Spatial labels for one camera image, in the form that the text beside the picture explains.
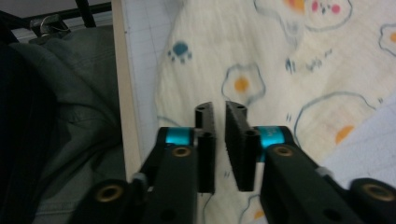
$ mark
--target metal bar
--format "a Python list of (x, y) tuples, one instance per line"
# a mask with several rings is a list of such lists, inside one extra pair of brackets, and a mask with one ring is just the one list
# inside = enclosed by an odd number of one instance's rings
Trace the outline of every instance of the metal bar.
[(96, 27), (88, 0), (76, 0), (76, 4), (79, 9), (79, 13), (81, 14), (81, 18), (84, 20), (85, 27)]
[[(90, 6), (90, 11), (92, 14), (111, 11), (111, 3), (103, 3), (103, 4)], [(32, 21), (34, 19), (46, 18), (53, 14), (59, 14), (63, 20), (73, 19), (73, 18), (77, 18), (77, 17), (81, 16), (78, 8), (73, 8), (73, 9), (68, 9), (68, 10), (63, 10), (63, 11), (58, 11), (58, 12), (41, 14), (41, 15), (37, 15), (37, 16), (33, 16), (33, 17), (22, 18), (24, 21), (27, 22), (27, 26), (21, 26), (20, 24), (10, 24), (8, 26), (8, 28), (10, 30), (19, 29), (19, 28), (29, 29), (29, 21)]]
[(13, 30), (14, 26), (29, 29), (29, 21), (26, 19), (19, 18), (17, 16), (0, 11), (0, 19), (8, 26), (10, 30)]

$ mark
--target white fabric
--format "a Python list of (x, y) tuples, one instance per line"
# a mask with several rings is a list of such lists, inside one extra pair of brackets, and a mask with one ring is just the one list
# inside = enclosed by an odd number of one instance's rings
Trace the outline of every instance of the white fabric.
[(225, 100), (246, 105), (251, 126), (290, 127), (321, 161), (395, 89), (394, 8), (392, 0), (184, 2), (159, 66), (156, 103), (160, 126), (193, 126), (193, 109), (214, 104), (217, 193), (203, 222), (262, 217), (260, 189), (236, 193), (228, 175)]

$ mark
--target cartoon egg print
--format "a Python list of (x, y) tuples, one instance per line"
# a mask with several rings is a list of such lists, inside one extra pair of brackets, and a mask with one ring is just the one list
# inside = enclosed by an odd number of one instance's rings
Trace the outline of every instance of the cartoon egg print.
[(304, 0), (283, 0), (283, 2), (294, 11), (304, 13)]
[(257, 13), (276, 21), (286, 41), (297, 47), (304, 31), (304, 0), (253, 0), (253, 3)]
[(259, 66), (236, 64), (231, 66), (224, 78), (221, 93), (226, 100), (250, 105), (265, 94), (265, 84)]
[(314, 32), (334, 30), (344, 25), (352, 15), (350, 0), (307, 0), (306, 28)]
[(380, 33), (379, 47), (396, 57), (396, 23), (381, 26)]
[(375, 111), (363, 96), (348, 91), (333, 92), (304, 105), (294, 125), (300, 147), (321, 160)]
[(264, 211), (262, 211), (262, 204), (260, 203), (259, 194), (249, 196), (244, 206), (244, 210), (239, 217), (238, 223), (266, 223), (265, 214)]

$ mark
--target orange dot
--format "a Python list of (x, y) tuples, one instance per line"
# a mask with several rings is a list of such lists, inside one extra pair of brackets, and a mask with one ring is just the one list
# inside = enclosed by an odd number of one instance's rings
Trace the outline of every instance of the orange dot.
[(284, 0), (285, 4), (293, 10), (303, 13), (305, 11), (304, 0)]
[(248, 80), (245, 77), (238, 78), (233, 84), (236, 91), (245, 92), (248, 89)]
[(396, 32), (393, 32), (392, 34), (390, 34), (390, 41), (392, 41), (393, 43), (396, 43)]
[(254, 220), (259, 219), (259, 218), (261, 218), (261, 217), (264, 217), (264, 212), (263, 212), (262, 210), (257, 211), (257, 212), (254, 214)]
[(353, 127), (352, 125), (348, 125), (341, 129), (335, 136), (335, 144), (338, 145), (340, 142), (342, 142), (350, 134), (350, 132), (352, 132), (354, 128), (355, 127)]

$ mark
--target dark fabric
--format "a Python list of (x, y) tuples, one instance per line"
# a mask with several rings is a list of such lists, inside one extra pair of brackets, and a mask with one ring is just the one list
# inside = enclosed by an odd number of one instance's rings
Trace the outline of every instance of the dark fabric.
[(65, 223), (91, 186), (125, 179), (113, 30), (11, 47), (34, 65), (58, 103), (34, 223)]
[(1, 223), (30, 223), (54, 125), (55, 96), (14, 49), (0, 45)]

